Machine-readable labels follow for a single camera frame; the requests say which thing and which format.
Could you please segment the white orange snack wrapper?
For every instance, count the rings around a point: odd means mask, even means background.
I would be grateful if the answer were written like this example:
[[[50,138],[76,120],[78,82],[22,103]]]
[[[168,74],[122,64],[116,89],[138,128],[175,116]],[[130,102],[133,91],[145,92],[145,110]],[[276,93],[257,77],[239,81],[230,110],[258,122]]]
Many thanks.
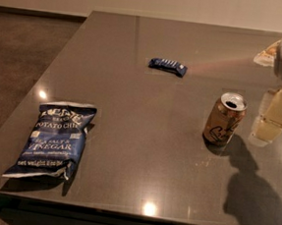
[[[254,56],[254,62],[260,66],[274,67],[277,61],[277,51],[279,50],[280,41],[275,41],[264,50],[261,50]]]

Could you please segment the gold soda can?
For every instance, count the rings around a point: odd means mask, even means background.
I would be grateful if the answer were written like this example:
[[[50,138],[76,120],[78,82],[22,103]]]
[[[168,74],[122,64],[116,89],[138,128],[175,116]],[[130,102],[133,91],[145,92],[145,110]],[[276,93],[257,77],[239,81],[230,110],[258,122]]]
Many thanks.
[[[223,93],[213,105],[203,129],[204,139],[225,146],[247,113],[247,101],[238,93]]]

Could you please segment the blue potato chip bag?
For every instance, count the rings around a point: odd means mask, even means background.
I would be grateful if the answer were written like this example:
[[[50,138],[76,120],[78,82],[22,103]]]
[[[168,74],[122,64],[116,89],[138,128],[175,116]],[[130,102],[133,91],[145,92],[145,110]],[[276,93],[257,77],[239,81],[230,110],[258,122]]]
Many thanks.
[[[97,109],[90,104],[40,104],[38,119],[16,163],[3,176],[59,177],[69,180],[77,169],[86,142],[87,126]]]

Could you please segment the small blue snack wrapper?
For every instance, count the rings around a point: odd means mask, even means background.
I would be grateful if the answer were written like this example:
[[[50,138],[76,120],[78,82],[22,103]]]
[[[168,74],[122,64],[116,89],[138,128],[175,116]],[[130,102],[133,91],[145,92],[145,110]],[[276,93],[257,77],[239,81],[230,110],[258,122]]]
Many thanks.
[[[173,73],[177,77],[182,78],[187,72],[187,66],[175,61],[167,60],[166,58],[152,58],[148,62],[149,68],[162,70],[168,73]]]

